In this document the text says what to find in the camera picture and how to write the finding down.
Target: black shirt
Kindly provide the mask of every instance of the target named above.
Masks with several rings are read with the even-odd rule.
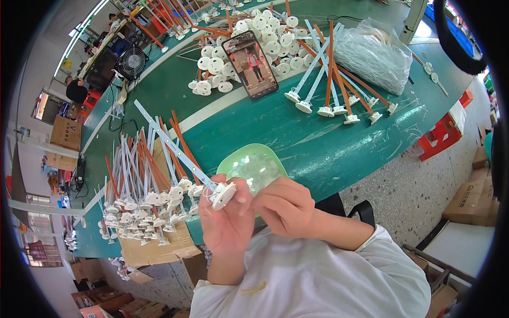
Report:
[[[67,85],[65,95],[67,98],[78,104],[83,104],[87,98],[88,90],[84,86],[78,86],[78,80],[75,79]]]

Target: smartphone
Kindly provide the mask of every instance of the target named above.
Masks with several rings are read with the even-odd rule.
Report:
[[[224,41],[222,47],[252,100],[279,89],[270,65],[252,31],[246,31]]]

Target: white plastic bag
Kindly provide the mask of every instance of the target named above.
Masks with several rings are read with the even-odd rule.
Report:
[[[393,28],[368,18],[357,28],[343,30],[334,59],[362,79],[401,95],[410,73],[412,52]]]

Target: electric fan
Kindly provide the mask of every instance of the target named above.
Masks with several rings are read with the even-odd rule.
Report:
[[[138,79],[149,57],[136,45],[129,46],[115,62],[115,70],[128,80]]]

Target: green workbench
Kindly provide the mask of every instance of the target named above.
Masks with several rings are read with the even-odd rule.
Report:
[[[389,6],[386,6],[373,0],[328,0],[320,2],[320,6],[311,0],[300,0],[298,3],[299,5],[290,3],[292,14],[323,26],[325,35],[328,34],[326,17],[330,14],[371,17],[392,25],[396,33],[399,33],[409,10],[402,3],[390,2]],[[275,5],[274,10],[285,11],[285,6]],[[345,18],[339,21],[346,27],[357,25],[356,21]],[[320,201],[374,172],[416,142],[447,113],[471,83],[473,76],[460,71],[443,52],[440,44],[412,45],[410,48],[424,62],[433,64],[440,76],[440,82],[449,94],[448,98],[437,84],[430,80],[422,66],[414,61],[410,70],[414,84],[408,82],[403,95],[395,96],[372,86],[385,99],[399,104],[392,116],[388,116],[385,105],[378,103],[373,107],[373,111],[380,112],[383,118],[370,125],[369,114],[357,103],[353,106],[353,112],[359,116],[361,122],[344,125],[343,116],[325,118],[316,112],[305,114],[286,99],[283,93],[295,87],[301,77],[294,76],[280,82],[277,93],[255,102],[245,98],[197,123],[184,133],[184,138],[209,176],[215,174],[219,163],[233,151],[249,143],[266,144],[281,159],[289,177],[308,187],[313,199]],[[162,116],[165,122],[170,118],[173,109],[182,122],[196,111],[224,97],[224,94],[217,90],[213,90],[208,97],[194,95],[187,83],[192,81],[195,75],[195,62],[171,56],[141,81],[135,91],[129,93],[125,103],[124,121],[134,119],[138,128],[147,127],[147,123],[134,108],[135,99],[151,115]],[[308,81],[300,95],[305,95],[310,86],[311,81]],[[324,99],[325,82],[322,82],[312,99],[313,109],[321,106]],[[110,105],[104,106],[104,102],[101,98],[98,102],[99,108],[107,110]],[[97,116],[103,117],[105,110]],[[94,128],[98,121],[95,126],[94,121],[91,123],[90,127]],[[118,123],[119,121],[115,120],[112,127],[116,128]],[[122,131],[134,135],[135,126],[130,122]],[[92,199],[92,189],[97,188],[107,174],[104,156],[111,154],[113,139],[116,140],[116,145],[118,144],[118,131],[110,132],[108,121],[99,129],[97,136],[85,153],[85,182],[91,186],[91,190],[83,199],[72,199],[73,208],[81,208],[82,203],[86,205]],[[87,140],[84,133],[82,144]],[[98,231],[96,224],[100,218],[101,211],[99,206],[95,205],[86,214],[90,226],[83,229],[78,225],[78,249],[75,254],[88,257],[120,254],[120,247],[115,247],[119,244],[108,246],[107,241],[102,240],[99,235],[94,236],[89,232]],[[187,220],[187,225],[194,242],[202,243],[198,216]]]

